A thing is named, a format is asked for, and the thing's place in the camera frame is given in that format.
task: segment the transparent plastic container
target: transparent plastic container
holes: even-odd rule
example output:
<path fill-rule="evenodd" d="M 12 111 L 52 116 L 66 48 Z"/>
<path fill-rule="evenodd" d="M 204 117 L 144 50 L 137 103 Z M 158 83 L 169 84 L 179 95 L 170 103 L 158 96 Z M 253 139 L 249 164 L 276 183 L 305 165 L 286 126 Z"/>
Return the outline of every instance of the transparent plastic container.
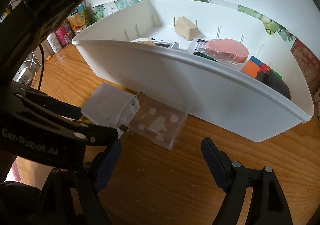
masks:
<path fill-rule="evenodd" d="M 137 133 L 168 150 L 172 150 L 188 117 L 188 108 L 169 100 L 170 106 L 139 92 L 120 114 L 116 125 L 127 135 Z"/>

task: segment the rubik's cube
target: rubik's cube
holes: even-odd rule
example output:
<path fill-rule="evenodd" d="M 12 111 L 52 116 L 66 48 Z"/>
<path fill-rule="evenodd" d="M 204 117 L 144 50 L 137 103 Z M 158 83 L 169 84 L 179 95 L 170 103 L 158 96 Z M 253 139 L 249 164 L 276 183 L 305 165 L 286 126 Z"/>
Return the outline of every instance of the rubik's cube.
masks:
<path fill-rule="evenodd" d="M 265 63 L 262 63 L 259 59 L 251 56 L 246 65 L 242 68 L 241 72 L 246 73 L 247 75 L 256 78 L 260 72 L 266 72 L 268 70 L 273 71 L 281 80 L 282 76 L 274 71 L 271 67 L 267 66 Z"/>

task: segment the white bottle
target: white bottle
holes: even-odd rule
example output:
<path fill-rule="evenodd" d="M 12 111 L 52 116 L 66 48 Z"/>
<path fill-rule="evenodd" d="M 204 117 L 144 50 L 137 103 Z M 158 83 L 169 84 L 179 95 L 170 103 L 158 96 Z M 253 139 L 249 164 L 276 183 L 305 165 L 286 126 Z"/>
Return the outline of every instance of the white bottle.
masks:
<path fill-rule="evenodd" d="M 59 52 L 62 49 L 62 46 L 54 32 L 47 37 L 47 40 L 55 53 Z"/>

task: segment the wooden table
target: wooden table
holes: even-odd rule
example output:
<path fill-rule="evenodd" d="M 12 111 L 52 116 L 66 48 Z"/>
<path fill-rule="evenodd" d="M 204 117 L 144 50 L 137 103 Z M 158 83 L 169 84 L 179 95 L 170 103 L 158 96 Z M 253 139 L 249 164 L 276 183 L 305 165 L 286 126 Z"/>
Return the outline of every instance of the wooden table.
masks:
<path fill-rule="evenodd" d="M 45 64 L 41 91 L 81 107 L 102 82 L 69 45 Z M 320 130 L 316 116 L 276 137 L 256 143 L 189 116 L 172 151 L 138 136 L 121 137 L 122 155 L 108 186 L 99 194 L 114 225 L 209 225 L 225 193 L 215 185 L 201 155 L 210 137 L 231 160 L 248 168 L 271 166 L 294 225 L 305 225 L 320 203 Z M 87 147 L 85 161 L 104 147 Z M 42 188 L 51 167 L 18 159 L 24 183 Z M 244 224 L 252 189 L 238 224 Z M 76 209 L 79 203 L 75 200 Z"/>

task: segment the beige wooden block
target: beige wooden block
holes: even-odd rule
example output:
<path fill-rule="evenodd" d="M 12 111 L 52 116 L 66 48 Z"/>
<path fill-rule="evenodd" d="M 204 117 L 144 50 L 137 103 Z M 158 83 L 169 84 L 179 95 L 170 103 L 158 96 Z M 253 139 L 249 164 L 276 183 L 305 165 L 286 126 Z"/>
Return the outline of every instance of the beige wooden block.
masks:
<path fill-rule="evenodd" d="M 198 27 L 194 25 L 186 17 L 179 17 L 175 24 L 176 33 L 184 37 L 186 40 L 191 41 L 197 37 L 199 31 Z"/>

